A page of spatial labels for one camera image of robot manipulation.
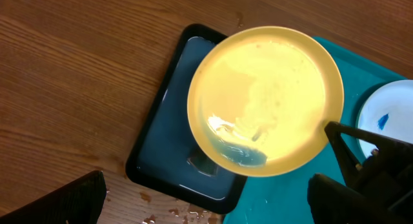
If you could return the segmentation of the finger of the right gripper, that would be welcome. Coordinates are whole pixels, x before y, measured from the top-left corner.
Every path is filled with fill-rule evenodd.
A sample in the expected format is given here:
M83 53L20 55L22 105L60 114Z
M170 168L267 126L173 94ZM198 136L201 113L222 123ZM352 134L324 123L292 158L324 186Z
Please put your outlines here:
M323 174L308 181L307 201L315 224L412 223Z
M412 169L412 144L331 121L325 134L347 185L366 185L382 173L406 183ZM363 156L359 141L373 144L377 152Z

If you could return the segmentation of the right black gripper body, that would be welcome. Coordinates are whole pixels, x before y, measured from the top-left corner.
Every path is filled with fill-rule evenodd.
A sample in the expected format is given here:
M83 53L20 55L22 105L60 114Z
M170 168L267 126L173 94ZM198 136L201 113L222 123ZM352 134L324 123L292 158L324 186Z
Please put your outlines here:
M374 148L354 189L402 218L412 217L412 145Z

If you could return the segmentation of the green and orange sponge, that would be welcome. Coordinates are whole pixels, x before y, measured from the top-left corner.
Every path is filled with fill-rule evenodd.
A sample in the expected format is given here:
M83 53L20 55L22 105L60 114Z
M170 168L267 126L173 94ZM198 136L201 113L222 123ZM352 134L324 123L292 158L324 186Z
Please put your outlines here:
M187 162L205 176L217 175L218 166L200 148L191 151Z

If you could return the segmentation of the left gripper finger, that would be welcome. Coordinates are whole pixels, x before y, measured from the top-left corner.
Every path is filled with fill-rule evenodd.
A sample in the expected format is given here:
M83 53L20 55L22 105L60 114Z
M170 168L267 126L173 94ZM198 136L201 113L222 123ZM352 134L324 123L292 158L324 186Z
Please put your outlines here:
M104 175L92 171L20 209L1 216L2 224L96 224L107 195Z

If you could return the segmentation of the yellow plate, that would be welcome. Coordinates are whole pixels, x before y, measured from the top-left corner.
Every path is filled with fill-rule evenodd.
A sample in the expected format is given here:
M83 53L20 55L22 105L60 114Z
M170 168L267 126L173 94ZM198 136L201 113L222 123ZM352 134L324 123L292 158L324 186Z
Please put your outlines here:
M291 172L327 145L343 113L341 74L313 37L260 26L218 43L190 83L187 117L201 150L243 176Z

